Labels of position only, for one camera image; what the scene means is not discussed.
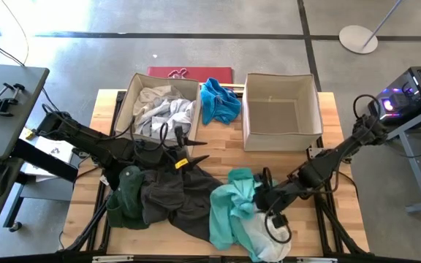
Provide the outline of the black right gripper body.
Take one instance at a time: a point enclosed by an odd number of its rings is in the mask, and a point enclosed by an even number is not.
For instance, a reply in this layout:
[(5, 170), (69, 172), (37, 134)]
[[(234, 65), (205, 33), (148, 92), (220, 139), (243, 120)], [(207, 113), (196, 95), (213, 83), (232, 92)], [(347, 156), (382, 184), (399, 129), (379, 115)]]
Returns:
[(255, 188), (253, 202), (264, 212), (279, 213), (292, 204), (298, 197), (299, 188), (294, 183), (277, 186), (262, 184)]

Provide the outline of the dark grey garment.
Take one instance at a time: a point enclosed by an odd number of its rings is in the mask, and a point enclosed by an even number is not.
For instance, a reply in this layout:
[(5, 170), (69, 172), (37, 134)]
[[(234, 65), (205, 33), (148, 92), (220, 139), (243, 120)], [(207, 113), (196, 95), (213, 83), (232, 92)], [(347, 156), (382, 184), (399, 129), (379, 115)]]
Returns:
[(187, 172), (144, 170), (143, 174), (144, 222), (167, 220), (186, 234), (209, 241), (210, 195), (222, 182), (199, 167)]

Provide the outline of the teal garment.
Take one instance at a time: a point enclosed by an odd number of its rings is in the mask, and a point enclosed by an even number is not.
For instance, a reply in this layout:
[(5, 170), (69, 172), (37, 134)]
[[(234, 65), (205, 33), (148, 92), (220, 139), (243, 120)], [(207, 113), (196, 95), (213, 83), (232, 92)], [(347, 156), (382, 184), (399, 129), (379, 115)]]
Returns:
[(243, 227), (240, 220), (250, 219), (258, 212), (253, 196), (259, 185), (251, 169), (233, 169), (228, 174), (227, 183), (211, 192), (209, 240), (217, 250), (227, 251), (232, 245), (241, 245)]

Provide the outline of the bright blue garment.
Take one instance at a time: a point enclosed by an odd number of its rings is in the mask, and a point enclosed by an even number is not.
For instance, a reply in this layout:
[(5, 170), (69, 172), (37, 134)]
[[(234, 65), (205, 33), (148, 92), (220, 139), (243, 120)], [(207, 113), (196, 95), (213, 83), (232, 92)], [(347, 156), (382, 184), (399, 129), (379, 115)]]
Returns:
[(241, 102), (236, 94), (222, 87), (213, 77), (209, 77), (202, 84), (200, 98), (204, 125), (208, 125), (212, 120), (229, 125), (240, 115)]

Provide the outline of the pale blue patterned garment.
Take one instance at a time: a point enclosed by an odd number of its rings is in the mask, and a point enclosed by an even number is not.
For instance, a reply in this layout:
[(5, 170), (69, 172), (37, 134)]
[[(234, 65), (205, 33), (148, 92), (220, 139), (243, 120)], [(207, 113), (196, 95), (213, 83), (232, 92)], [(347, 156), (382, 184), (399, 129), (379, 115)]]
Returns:
[(191, 128), (195, 108), (195, 101), (188, 99), (156, 99), (153, 107), (147, 111), (141, 111), (134, 114), (134, 132), (146, 137), (159, 139), (160, 131), (165, 123), (167, 127), (167, 140), (175, 139), (174, 129), (176, 126), (182, 126), (186, 134)]

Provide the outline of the white garment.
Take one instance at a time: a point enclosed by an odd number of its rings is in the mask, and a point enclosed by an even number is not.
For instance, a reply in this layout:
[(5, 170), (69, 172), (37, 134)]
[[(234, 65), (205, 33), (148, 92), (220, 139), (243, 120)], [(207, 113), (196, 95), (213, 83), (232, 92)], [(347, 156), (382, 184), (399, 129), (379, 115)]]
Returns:
[(276, 229), (271, 218), (255, 212), (250, 219), (241, 219), (243, 240), (240, 244), (255, 262), (280, 262), (291, 250), (291, 242), (281, 243), (291, 237), (286, 227)]

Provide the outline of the beige garment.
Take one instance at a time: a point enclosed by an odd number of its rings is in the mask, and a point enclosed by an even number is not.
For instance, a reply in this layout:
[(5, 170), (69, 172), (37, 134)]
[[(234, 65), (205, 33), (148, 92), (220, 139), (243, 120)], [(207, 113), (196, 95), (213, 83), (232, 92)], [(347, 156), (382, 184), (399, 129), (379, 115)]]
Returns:
[(163, 85), (155, 88), (143, 88), (134, 103), (134, 113), (150, 110), (156, 99), (182, 99), (182, 93), (173, 85)]

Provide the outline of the dark green garment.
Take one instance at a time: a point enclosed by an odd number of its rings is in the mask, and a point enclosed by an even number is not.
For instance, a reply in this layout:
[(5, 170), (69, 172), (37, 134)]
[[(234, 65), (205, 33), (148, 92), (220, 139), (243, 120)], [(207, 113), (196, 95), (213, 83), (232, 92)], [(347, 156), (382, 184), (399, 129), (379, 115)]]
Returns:
[(107, 219), (112, 228), (147, 229), (143, 219), (140, 190), (144, 173), (136, 166), (125, 167), (119, 174), (118, 188), (106, 203)]

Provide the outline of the red floor mat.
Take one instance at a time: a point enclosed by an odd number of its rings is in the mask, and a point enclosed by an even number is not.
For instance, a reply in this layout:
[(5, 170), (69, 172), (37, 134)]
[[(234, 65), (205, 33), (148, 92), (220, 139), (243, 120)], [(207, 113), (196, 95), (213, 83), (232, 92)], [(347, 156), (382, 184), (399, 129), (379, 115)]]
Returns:
[(152, 77), (184, 77), (198, 80), (201, 83), (212, 77), (220, 83), (233, 84), (233, 73), (231, 67), (212, 66), (150, 66), (147, 75)]

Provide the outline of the white paper sheet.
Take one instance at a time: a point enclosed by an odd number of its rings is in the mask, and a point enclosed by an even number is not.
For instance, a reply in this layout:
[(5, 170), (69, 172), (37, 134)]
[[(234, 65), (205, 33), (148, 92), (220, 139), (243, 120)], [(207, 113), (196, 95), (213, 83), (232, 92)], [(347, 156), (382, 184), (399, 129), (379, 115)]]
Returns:
[[(44, 137), (39, 137), (36, 141), (35, 147), (44, 153), (56, 157), (57, 159), (69, 163), (72, 157), (73, 145), (65, 141), (49, 140)], [(40, 169), (30, 163), (25, 163), (22, 172), (27, 175), (33, 175), (42, 178), (54, 177), (54, 174), (46, 170)]]

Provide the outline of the grey desk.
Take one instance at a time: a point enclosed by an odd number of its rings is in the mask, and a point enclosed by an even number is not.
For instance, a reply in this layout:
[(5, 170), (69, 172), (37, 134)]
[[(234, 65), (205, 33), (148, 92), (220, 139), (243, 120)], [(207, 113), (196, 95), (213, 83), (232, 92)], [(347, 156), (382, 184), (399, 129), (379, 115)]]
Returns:
[(25, 88), (24, 91), (13, 92), (18, 103), (7, 107), (10, 116), (0, 115), (0, 165), (7, 171), (7, 184), (0, 195), (0, 214), (25, 162), (68, 181), (73, 181), (77, 176), (76, 167), (38, 150), (19, 138), (48, 75), (47, 68), (0, 65), (0, 91), (4, 89), (5, 84), (20, 84)]

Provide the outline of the black computer tower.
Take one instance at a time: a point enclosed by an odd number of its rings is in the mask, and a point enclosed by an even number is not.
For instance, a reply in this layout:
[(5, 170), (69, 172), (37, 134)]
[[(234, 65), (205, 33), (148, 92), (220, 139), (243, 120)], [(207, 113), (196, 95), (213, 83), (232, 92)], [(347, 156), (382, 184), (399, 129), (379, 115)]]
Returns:
[(411, 66), (368, 104), (385, 126), (400, 126), (421, 114), (421, 66)]

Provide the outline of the grey round-base floor stand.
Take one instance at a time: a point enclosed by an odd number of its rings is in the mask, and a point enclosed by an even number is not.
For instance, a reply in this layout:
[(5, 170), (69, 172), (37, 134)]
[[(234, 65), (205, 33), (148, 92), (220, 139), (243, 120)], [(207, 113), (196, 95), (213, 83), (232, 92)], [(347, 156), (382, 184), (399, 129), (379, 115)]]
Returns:
[(359, 55), (367, 55), (375, 51), (379, 44), (378, 37), (376, 35), (402, 2), (403, 0), (396, 0), (390, 11), (384, 16), (382, 21), (373, 31), (359, 25), (343, 27), (338, 35), (341, 45), (348, 51)]

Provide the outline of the black clamp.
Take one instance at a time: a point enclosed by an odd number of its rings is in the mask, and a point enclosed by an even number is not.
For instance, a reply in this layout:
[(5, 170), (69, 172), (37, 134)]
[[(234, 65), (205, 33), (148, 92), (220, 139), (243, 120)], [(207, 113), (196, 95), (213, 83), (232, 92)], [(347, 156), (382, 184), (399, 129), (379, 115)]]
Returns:
[[(14, 85), (3, 83), (3, 86), (3, 89), (0, 91), (0, 116), (12, 117), (12, 113), (8, 111), (9, 106), (18, 104), (17, 96), (21, 91), (24, 91), (26, 88), (24, 85), (21, 85), (19, 83), (16, 83)], [(1, 95), (8, 89), (14, 91), (14, 94), (12, 95), (12, 97), (2, 99)]]

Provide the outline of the silver metal bracket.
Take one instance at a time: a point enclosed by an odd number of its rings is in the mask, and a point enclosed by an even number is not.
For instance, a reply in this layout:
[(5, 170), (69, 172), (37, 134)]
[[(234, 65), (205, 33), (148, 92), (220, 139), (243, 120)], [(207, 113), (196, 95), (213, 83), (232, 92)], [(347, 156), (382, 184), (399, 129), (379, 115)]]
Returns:
[(134, 257), (130, 255), (106, 255), (106, 256), (94, 256), (91, 263), (123, 263), (133, 262)]
[(298, 257), (296, 263), (338, 263), (338, 260), (325, 257)]

